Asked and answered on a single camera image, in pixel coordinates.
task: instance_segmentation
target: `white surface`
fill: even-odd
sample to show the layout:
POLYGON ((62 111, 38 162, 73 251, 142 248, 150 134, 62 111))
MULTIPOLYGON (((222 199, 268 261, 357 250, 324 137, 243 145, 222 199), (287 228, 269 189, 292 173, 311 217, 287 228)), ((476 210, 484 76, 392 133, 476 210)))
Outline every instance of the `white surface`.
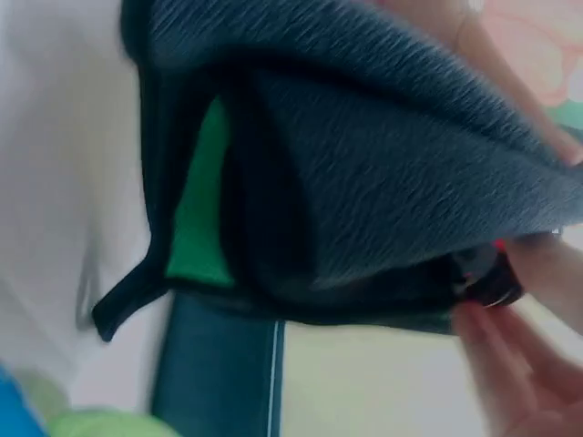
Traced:
POLYGON ((167 302, 103 348, 83 319, 148 245, 118 0, 0 2, 0 361, 75 404, 146 404, 167 302))

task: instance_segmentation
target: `finger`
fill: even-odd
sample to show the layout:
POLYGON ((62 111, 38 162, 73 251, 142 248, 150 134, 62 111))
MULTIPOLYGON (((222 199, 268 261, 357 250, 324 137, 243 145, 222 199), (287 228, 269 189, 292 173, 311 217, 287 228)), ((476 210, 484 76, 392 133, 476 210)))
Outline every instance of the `finger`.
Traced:
POLYGON ((534 372, 535 379, 565 402, 583 394, 583 369, 565 359, 520 315, 510 308, 491 311, 493 323, 510 339, 534 372))
POLYGON ((500 55, 477 14, 468 13, 457 34, 455 51, 476 71, 483 73, 532 122, 539 135, 569 165, 583 161, 583 146, 557 127, 533 93, 500 55))
POLYGON ((535 393, 486 310, 463 303, 454 310, 453 323, 490 426, 502 435, 535 410, 535 393))
POLYGON ((507 241, 506 254, 525 290, 583 334, 583 253, 552 235, 507 241))

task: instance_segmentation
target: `gray fabric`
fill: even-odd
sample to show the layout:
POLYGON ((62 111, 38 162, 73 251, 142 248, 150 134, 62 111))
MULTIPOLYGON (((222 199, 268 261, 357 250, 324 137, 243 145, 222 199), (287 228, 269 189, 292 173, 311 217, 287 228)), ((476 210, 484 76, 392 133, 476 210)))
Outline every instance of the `gray fabric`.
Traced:
POLYGON ((488 83, 434 40, 366 2, 156 0, 151 23, 148 61, 161 70, 185 71, 239 49, 263 49, 329 66, 381 96, 403 97, 517 150, 537 150, 524 141, 531 135, 524 121, 488 83))
MULTIPOLYGON (((146 259, 156 268, 141 267, 160 278, 149 295, 138 289, 149 278, 122 282, 112 295, 125 300, 94 311, 104 338, 168 286, 169 199, 179 195, 188 155, 181 145, 196 135, 208 93, 230 117, 223 182, 239 191, 227 205, 233 214, 221 218, 235 225, 221 223, 221 233, 235 229, 236 238, 221 244, 239 245, 227 258, 246 315, 332 324, 393 318, 446 331, 459 298, 435 278, 436 257, 583 221, 582 170, 558 162, 458 58, 365 3, 124 1, 156 242, 146 259), (184 101, 192 107, 177 107, 184 101), (273 305, 273 296, 283 300, 273 305)), ((447 265, 438 267, 446 275, 447 265)), ((187 290, 204 294, 196 285, 187 290)), ((226 300, 218 306, 241 301, 226 300)))
MULTIPOLYGON (((519 153, 381 98, 266 72, 256 84, 309 193, 321 282, 583 220, 583 171, 548 165, 535 137, 517 142, 532 154, 519 153)), ((246 175, 251 198, 271 188, 263 176, 257 168, 246 175)), ((264 250, 254 258, 277 250, 276 212, 249 213, 251 250, 264 250)))

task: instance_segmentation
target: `green lining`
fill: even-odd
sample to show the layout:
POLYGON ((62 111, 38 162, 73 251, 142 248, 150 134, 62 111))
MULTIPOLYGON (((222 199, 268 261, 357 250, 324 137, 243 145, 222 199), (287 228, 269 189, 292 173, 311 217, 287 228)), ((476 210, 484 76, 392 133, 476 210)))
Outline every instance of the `green lining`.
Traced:
POLYGON ((220 100, 209 106, 200 126, 187 181, 174 217, 174 238, 166 273, 213 285, 234 283, 220 246, 220 192, 229 120, 220 100))

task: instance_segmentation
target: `green fabric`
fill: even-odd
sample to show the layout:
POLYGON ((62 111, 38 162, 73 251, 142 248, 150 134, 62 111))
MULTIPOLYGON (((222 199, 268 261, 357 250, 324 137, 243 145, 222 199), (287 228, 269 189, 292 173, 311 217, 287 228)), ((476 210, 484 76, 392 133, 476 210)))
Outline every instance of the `green fabric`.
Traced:
POLYGON ((68 398, 61 387, 45 374, 31 370, 13 372, 28 402, 48 422, 69 408, 68 398))
POLYGON ((226 111, 216 99, 200 127, 186 186, 176 211, 167 275, 230 286, 220 247, 220 181, 229 146, 226 111))
POLYGON ((567 100, 560 107, 550 107, 548 114, 557 123, 583 129, 583 103, 567 100))
POLYGON ((47 430, 49 437, 179 437, 158 419, 124 412, 71 412, 47 430))

